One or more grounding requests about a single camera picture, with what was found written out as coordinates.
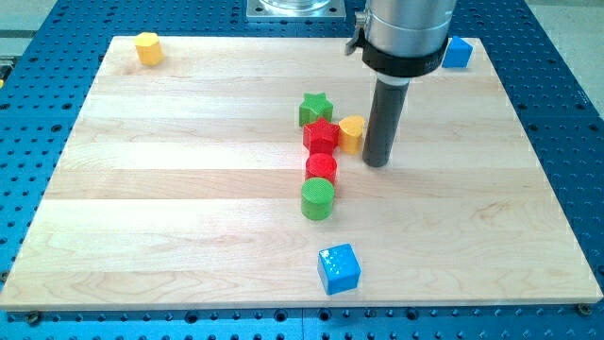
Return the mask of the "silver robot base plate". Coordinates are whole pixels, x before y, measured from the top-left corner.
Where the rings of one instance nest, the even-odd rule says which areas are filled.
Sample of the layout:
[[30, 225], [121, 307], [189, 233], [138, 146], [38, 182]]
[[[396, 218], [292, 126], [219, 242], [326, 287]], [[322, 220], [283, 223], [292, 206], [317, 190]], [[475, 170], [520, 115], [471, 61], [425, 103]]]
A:
[[246, 17], [271, 19], [331, 19], [346, 16], [344, 0], [247, 0]]

